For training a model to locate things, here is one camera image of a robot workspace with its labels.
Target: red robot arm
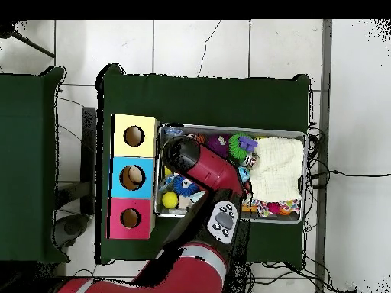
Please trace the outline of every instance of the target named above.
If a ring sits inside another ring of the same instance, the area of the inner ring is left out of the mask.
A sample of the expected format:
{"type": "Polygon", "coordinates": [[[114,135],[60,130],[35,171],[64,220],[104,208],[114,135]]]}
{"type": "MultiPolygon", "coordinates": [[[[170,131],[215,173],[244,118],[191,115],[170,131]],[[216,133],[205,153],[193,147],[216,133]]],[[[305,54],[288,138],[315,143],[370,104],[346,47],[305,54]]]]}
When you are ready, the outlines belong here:
{"type": "Polygon", "coordinates": [[[71,279],[57,293],[221,293],[232,258],[243,188],[238,171],[206,146],[175,137],[163,163],[207,192],[167,237],[158,257],[123,286],[71,279]]]}

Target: green table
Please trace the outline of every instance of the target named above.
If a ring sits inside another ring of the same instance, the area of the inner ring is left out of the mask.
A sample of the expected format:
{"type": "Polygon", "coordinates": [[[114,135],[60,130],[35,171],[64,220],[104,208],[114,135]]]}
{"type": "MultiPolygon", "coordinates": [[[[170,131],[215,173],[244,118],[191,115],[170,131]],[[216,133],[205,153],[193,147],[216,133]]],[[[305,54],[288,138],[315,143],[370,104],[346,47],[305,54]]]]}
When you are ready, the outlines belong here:
{"type": "MultiPolygon", "coordinates": [[[[177,219],[158,217],[149,240],[108,240],[110,120],[112,114],[154,116],[160,122],[307,131],[309,78],[208,79],[125,75],[107,65],[97,78],[99,91],[97,226],[95,260],[153,259],[177,219]]],[[[290,262],[301,269],[303,222],[296,225],[252,223],[247,261],[290,262]]]]}
{"type": "Polygon", "coordinates": [[[53,109],[64,70],[0,74],[0,259],[66,262],[52,243],[56,137],[53,109]]]}

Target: shape sorter box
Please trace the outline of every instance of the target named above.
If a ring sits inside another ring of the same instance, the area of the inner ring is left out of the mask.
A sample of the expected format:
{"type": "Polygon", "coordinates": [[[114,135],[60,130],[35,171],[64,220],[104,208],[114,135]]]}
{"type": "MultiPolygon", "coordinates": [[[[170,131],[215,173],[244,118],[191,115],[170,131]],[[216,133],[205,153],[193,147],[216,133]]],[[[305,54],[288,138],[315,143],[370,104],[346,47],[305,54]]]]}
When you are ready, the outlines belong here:
{"type": "Polygon", "coordinates": [[[153,181],[159,122],[154,117],[114,114],[111,116],[110,152],[112,167],[108,210],[109,239],[145,240],[154,227],[153,181]],[[131,169],[138,169],[142,181],[132,182],[131,169]],[[137,216],[129,226],[125,216],[137,216]]]}
{"type": "Polygon", "coordinates": [[[154,117],[115,114],[112,123],[114,156],[155,157],[159,122],[154,117]],[[141,141],[136,140],[132,143],[133,130],[141,136],[141,141]]]}
{"type": "Polygon", "coordinates": [[[152,199],[121,199],[111,200],[109,214],[110,235],[108,238],[117,240],[147,240],[155,226],[155,216],[152,210],[152,199]],[[139,215],[138,225],[129,228],[121,221],[124,211],[133,209],[139,215]]]}

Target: white cloth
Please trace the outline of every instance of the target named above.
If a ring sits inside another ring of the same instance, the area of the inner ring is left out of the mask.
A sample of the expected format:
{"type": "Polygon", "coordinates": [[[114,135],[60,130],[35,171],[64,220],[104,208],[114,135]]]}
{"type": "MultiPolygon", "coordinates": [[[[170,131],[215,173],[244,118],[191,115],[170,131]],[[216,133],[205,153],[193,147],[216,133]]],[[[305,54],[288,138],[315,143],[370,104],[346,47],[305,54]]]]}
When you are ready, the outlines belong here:
{"type": "Polygon", "coordinates": [[[300,200],[298,179],[302,175],[304,157],[302,142],[278,137],[257,142],[254,152],[260,161],[250,171],[253,198],[264,202],[300,200]]]}

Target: metal tray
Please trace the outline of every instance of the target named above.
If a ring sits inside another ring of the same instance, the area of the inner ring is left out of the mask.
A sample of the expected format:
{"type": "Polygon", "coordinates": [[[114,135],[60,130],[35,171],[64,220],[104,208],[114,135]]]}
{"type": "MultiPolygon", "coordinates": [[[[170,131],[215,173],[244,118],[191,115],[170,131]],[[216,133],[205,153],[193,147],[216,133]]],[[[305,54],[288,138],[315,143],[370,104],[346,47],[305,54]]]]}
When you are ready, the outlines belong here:
{"type": "MultiPolygon", "coordinates": [[[[157,141],[160,144],[159,147],[163,147],[165,142],[168,140],[168,136],[164,130],[168,127],[180,128],[185,134],[204,134],[206,136],[213,134],[236,134],[237,132],[244,132],[246,134],[255,136],[265,137],[283,137],[283,138],[295,138],[302,141],[304,146],[304,158],[302,164],[302,177],[299,179],[298,187],[301,192],[302,201],[299,214],[282,216],[273,214],[268,217],[258,217],[257,213],[250,213],[249,211],[241,211],[241,220],[250,218],[251,222],[263,222],[263,223],[275,223],[275,224],[297,224],[304,217],[305,209],[305,190],[306,190],[306,176],[307,176],[307,154],[309,148],[309,142],[307,135],[300,131],[286,131],[286,130],[264,130],[264,129],[251,129],[251,128],[236,128],[236,127],[213,127],[213,126],[201,126],[193,124],[184,125],[172,125],[172,124],[161,124],[157,131],[157,141]]],[[[159,217],[184,217],[186,209],[167,209],[161,203],[162,193],[159,192],[159,184],[164,178],[164,167],[160,159],[160,151],[157,150],[157,161],[156,161],[156,172],[155,172],[155,186],[153,193],[153,211],[159,217]]]]}

